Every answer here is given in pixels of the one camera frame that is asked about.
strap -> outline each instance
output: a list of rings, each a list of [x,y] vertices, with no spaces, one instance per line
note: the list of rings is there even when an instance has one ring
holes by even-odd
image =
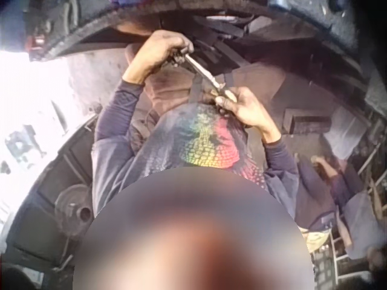
[[[201,77],[201,75],[196,74],[192,80],[191,89],[189,90],[188,103],[198,103],[202,99],[202,82],[203,78]]]
[[[226,72],[224,74],[224,82],[226,83],[226,87],[228,88],[234,86],[234,78],[232,76],[232,71]]]

hand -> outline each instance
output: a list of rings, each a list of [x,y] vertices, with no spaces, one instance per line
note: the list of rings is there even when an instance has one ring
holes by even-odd
[[[160,67],[177,49],[194,51],[194,45],[181,33],[157,30],[143,44],[122,79],[129,83],[142,84],[148,75]]]
[[[237,119],[249,126],[256,126],[265,143],[273,143],[281,138],[281,133],[262,103],[249,88],[230,89],[238,99],[233,102],[225,97],[216,97],[215,102],[235,114]]]

purple sleeve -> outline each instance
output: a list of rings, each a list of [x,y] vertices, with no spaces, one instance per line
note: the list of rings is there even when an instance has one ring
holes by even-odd
[[[142,91],[142,85],[121,81],[112,100],[100,114],[94,134],[95,142],[114,136],[127,135],[135,106]]]
[[[292,218],[296,216],[296,198],[299,175],[296,161],[287,150],[282,138],[265,144],[267,170],[264,172],[269,193],[277,199]]]
[[[298,174],[296,161],[286,148],[282,138],[275,143],[265,144],[264,147],[269,170]]]

long-sleeve shirt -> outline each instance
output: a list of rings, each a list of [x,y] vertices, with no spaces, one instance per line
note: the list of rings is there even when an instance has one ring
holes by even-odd
[[[247,178],[266,190],[294,218],[298,170],[282,140],[265,146],[263,172],[247,147],[247,134],[235,117],[200,103],[181,105],[164,114],[134,155],[128,135],[142,86],[121,82],[96,127],[93,161],[93,209],[97,214],[119,191],[162,170],[206,166]]]

finger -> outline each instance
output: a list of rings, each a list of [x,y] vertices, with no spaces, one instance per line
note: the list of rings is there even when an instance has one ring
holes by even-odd
[[[175,48],[187,48],[189,53],[193,53],[194,44],[183,34],[173,32],[173,31],[165,31],[164,37],[167,37]]]
[[[238,104],[229,100],[228,98],[224,97],[216,97],[215,103],[219,106],[221,106],[223,109],[232,111],[233,113],[236,113],[238,110]]]

